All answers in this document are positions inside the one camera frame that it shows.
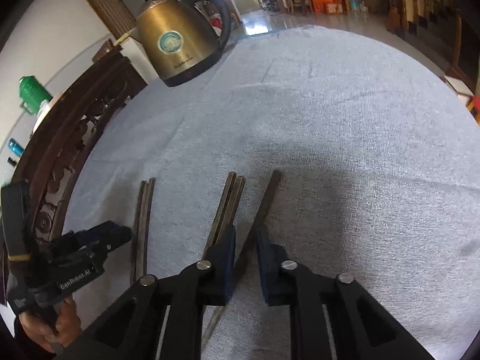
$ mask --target tiled floor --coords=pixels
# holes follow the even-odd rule
[[[242,15],[242,21],[247,35],[256,35],[308,25],[317,25],[354,32],[386,43],[403,51],[438,76],[444,74],[443,71],[424,54],[400,39],[398,36],[388,32],[386,29],[386,16],[360,12],[349,12],[348,15],[307,13],[307,15],[304,16],[301,13],[290,15],[284,13],[268,13],[263,10],[258,10]],[[235,33],[237,36],[243,35],[241,28],[236,30]]]

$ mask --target kettle handle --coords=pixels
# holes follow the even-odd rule
[[[208,1],[215,5],[220,12],[220,17],[222,19],[222,33],[220,35],[220,43],[218,49],[222,51],[227,44],[230,36],[230,29],[232,24],[232,18],[230,17],[230,10],[227,3],[224,0],[180,0],[188,5],[194,7],[195,3],[198,1]]]

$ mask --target round sticker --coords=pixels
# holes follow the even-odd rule
[[[176,53],[183,46],[183,38],[176,31],[168,31],[158,38],[157,46],[165,54]]]

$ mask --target gray tablecloth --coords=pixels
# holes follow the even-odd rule
[[[228,171],[247,180],[238,251],[280,168],[272,240],[316,273],[353,273],[435,358],[458,359],[480,325],[478,140],[447,86],[385,44],[321,27],[249,38],[111,121],[65,229],[132,225],[154,176],[148,272],[174,275],[201,257]],[[75,295],[84,325],[128,287],[129,248]],[[250,261],[205,359],[290,358],[288,310],[264,304]]]

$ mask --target metal bolt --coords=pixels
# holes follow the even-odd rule
[[[288,271],[293,271],[295,268],[297,268],[297,266],[298,264],[291,259],[286,259],[282,262],[282,268],[287,269]]]
[[[207,259],[200,260],[197,263],[197,269],[200,269],[201,271],[205,271],[209,269],[211,266],[212,266],[212,263]]]
[[[151,286],[153,283],[155,283],[155,276],[152,274],[146,274],[140,278],[140,284],[145,287]]]
[[[343,283],[343,284],[350,284],[350,283],[353,283],[353,281],[355,280],[353,275],[349,274],[349,273],[339,274],[337,276],[337,278],[338,278],[339,282]]]

